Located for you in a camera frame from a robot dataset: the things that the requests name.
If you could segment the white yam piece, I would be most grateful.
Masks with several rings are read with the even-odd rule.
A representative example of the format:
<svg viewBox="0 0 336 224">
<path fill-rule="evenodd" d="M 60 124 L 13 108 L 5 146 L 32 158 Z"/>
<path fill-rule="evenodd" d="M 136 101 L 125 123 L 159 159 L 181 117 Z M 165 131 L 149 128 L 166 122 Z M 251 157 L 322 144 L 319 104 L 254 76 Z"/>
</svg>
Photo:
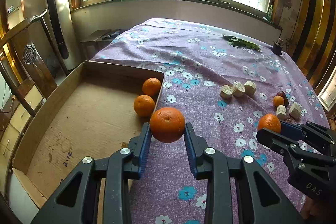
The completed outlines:
<svg viewBox="0 0 336 224">
<path fill-rule="evenodd" d="M 300 117 L 301 106 L 300 106 L 299 103 L 293 102 L 293 104 L 291 105 L 291 107 L 289 109 L 289 115 L 294 119 L 298 119 Z"/>
<path fill-rule="evenodd" d="M 250 97 L 253 97 L 256 92 L 256 84 L 253 81 L 247 81 L 244 84 L 244 93 Z"/>
<path fill-rule="evenodd" d="M 220 89 L 220 96 L 223 99 L 230 99 L 233 96 L 234 90 L 233 87 L 229 85 L 223 85 Z"/>
<path fill-rule="evenodd" d="M 240 82 L 235 82 L 232 86 L 233 96 L 241 97 L 245 93 L 245 86 Z"/>
<path fill-rule="evenodd" d="M 284 121 L 286 118 L 286 107 L 284 105 L 279 105 L 276 109 L 276 117 L 281 120 Z"/>
</svg>

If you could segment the dark red jujube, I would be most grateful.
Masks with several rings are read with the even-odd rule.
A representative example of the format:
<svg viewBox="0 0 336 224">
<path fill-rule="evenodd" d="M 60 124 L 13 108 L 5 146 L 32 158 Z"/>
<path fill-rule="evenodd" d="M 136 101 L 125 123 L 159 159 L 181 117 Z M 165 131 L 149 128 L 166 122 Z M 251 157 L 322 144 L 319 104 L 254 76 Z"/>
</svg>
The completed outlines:
<svg viewBox="0 0 336 224">
<path fill-rule="evenodd" d="M 282 97 L 284 99 L 284 106 L 288 107 L 289 102 L 288 102 L 288 98 L 286 97 L 285 93 L 283 91 L 279 91 L 276 95 Z"/>
<path fill-rule="evenodd" d="M 289 116 L 287 116 L 287 117 L 285 118 L 285 121 L 286 121 L 287 123 L 291 123 L 291 124 L 293 124 L 294 119 L 289 115 Z"/>
</svg>

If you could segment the orange tangerine large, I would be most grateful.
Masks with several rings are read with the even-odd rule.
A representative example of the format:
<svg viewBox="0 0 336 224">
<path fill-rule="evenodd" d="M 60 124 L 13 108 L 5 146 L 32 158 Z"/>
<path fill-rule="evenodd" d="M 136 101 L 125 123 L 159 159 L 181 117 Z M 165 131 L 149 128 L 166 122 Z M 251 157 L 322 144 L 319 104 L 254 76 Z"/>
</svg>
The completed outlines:
<svg viewBox="0 0 336 224">
<path fill-rule="evenodd" d="M 149 117 L 154 111 L 155 102 L 150 96 L 141 95 L 134 100 L 133 108 L 139 117 Z"/>
</svg>

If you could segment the small orange tangerine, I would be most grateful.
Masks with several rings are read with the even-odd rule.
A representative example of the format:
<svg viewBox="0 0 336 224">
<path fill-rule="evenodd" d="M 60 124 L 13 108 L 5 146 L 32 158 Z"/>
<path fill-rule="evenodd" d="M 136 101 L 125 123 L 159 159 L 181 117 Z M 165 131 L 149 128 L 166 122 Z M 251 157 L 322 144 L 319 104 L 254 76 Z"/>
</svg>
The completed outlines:
<svg viewBox="0 0 336 224">
<path fill-rule="evenodd" d="M 273 98 L 273 105 L 274 107 L 279 107 L 280 105 L 284 106 L 285 101 L 284 98 L 282 96 L 276 95 Z"/>
</svg>

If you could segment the purple floral tablecloth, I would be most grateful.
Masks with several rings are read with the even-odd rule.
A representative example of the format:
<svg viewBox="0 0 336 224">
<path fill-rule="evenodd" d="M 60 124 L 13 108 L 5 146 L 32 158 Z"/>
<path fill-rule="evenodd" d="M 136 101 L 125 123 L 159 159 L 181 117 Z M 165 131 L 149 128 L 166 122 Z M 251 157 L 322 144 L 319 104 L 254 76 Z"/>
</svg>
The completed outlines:
<svg viewBox="0 0 336 224">
<path fill-rule="evenodd" d="M 178 109 L 197 135 L 226 156 L 252 156 L 297 209 L 306 197 L 289 185 L 280 155 L 256 140 L 260 118 L 275 111 L 273 98 L 283 91 L 301 106 L 299 123 L 328 126 L 322 105 L 295 62 L 277 56 L 266 43 L 260 52 L 236 48 L 223 39 L 229 31 L 170 19 L 150 19 L 122 33 L 94 56 L 95 61 L 162 72 L 158 107 Z M 223 99 L 223 85 L 253 81 L 253 97 Z M 202 223 L 207 182 L 190 172 L 183 139 L 153 140 L 143 177 L 130 191 L 133 223 Z"/>
</svg>

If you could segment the cardboard box tray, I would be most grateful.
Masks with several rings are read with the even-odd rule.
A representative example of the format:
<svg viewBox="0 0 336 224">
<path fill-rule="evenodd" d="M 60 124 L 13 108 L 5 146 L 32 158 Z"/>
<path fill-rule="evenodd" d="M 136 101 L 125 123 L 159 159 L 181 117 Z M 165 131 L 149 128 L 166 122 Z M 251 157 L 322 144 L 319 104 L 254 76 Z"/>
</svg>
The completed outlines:
<svg viewBox="0 0 336 224">
<path fill-rule="evenodd" d="M 133 102 L 161 72 L 85 61 L 52 92 L 28 126 L 15 153 L 13 171 L 37 207 L 42 207 L 78 162 L 101 159 L 141 132 L 145 120 Z"/>
</svg>

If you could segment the small dark jar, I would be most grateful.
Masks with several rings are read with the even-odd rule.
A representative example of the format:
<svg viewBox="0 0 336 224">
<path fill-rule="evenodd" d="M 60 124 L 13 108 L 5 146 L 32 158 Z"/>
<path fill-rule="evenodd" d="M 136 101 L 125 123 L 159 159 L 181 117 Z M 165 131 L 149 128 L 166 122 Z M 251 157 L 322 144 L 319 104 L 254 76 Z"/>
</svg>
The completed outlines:
<svg viewBox="0 0 336 224">
<path fill-rule="evenodd" d="M 273 47 L 272 47 L 272 52 L 277 55 L 277 56 L 281 56 L 282 55 L 282 43 L 283 43 L 283 39 L 278 38 L 278 40 L 276 42 L 274 42 Z"/>
</svg>

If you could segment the wooden drawer cabinet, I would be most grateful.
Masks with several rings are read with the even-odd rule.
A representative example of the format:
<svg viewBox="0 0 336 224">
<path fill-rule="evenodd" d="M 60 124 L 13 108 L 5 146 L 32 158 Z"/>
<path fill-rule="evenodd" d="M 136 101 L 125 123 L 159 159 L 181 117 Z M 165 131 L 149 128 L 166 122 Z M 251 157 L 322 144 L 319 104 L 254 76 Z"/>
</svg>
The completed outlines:
<svg viewBox="0 0 336 224">
<path fill-rule="evenodd" d="M 37 112 L 43 101 L 43 96 L 34 85 L 25 96 L 25 100 Z M 18 142 L 18 138 L 23 134 L 32 116 L 19 104 L 10 118 L 9 125 L 1 137 L 1 161 L 9 161 L 11 154 Z"/>
</svg>

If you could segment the green leafy vegetable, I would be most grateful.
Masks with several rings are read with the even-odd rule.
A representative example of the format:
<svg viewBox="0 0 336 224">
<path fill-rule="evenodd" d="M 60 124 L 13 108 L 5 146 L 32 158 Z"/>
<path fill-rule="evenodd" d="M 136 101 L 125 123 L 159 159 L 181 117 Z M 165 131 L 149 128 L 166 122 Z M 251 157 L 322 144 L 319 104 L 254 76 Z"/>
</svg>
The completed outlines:
<svg viewBox="0 0 336 224">
<path fill-rule="evenodd" d="M 237 48 L 243 47 L 246 49 L 251 49 L 259 52 L 261 51 L 259 45 L 241 38 L 237 38 L 236 36 L 223 35 L 223 39 L 226 40 L 227 43 L 233 47 Z"/>
</svg>

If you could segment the green bottle on sill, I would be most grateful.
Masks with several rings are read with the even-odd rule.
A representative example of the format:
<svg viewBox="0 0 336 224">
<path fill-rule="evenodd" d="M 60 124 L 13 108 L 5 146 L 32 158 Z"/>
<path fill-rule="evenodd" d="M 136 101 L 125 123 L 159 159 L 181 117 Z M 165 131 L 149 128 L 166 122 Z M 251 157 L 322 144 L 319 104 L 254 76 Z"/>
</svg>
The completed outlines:
<svg viewBox="0 0 336 224">
<path fill-rule="evenodd" d="M 268 9 L 268 20 L 271 22 L 272 21 L 272 14 L 273 14 L 273 5 L 270 5 Z"/>
</svg>

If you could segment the dark low side table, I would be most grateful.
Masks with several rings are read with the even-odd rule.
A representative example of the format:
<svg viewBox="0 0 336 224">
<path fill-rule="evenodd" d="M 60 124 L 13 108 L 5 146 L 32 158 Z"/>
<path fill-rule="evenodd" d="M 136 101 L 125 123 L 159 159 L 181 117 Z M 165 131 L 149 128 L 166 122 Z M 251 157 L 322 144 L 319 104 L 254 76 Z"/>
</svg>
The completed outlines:
<svg viewBox="0 0 336 224">
<path fill-rule="evenodd" d="M 85 39 L 81 40 L 79 45 L 85 60 L 89 60 L 96 53 L 107 47 L 116 37 L 125 32 L 124 29 L 116 30 L 97 30 Z"/>
</svg>

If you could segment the wooden chair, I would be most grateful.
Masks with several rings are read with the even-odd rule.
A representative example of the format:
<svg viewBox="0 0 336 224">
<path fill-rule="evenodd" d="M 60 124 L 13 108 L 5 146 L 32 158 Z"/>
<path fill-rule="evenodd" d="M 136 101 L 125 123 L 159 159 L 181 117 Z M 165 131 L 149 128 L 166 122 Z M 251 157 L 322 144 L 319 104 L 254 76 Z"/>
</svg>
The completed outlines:
<svg viewBox="0 0 336 224">
<path fill-rule="evenodd" d="M 30 39 L 28 28 L 30 25 L 39 22 L 47 37 L 47 40 L 56 56 L 59 65 L 65 75 L 69 75 L 57 44 L 53 41 L 50 31 L 45 21 L 45 15 L 48 10 L 44 10 L 40 15 L 35 15 L 24 19 L 11 30 L 9 30 L 3 38 L 1 38 L 1 47 L 11 44 L 14 48 L 16 56 L 20 62 L 20 66 L 25 70 L 24 74 L 37 86 L 39 92 L 44 98 L 49 98 L 52 92 L 57 88 L 57 84 L 52 77 L 51 72 L 45 65 L 45 62 L 38 53 L 33 41 Z"/>
</svg>

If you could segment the standing air conditioner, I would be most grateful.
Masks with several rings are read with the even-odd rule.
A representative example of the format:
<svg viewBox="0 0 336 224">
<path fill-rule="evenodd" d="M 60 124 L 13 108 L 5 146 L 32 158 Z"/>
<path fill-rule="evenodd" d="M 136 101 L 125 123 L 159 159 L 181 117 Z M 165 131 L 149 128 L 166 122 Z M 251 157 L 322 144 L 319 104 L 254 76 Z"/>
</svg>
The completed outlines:
<svg viewBox="0 0 336 224">
<path fill-rule="evenodd" d="M 81 52 L 76 41 L 68 0 L 45 0 L 48 28 L 56 50 L 66 68 L 71 71 L 81 64 Z"/>
</svg>

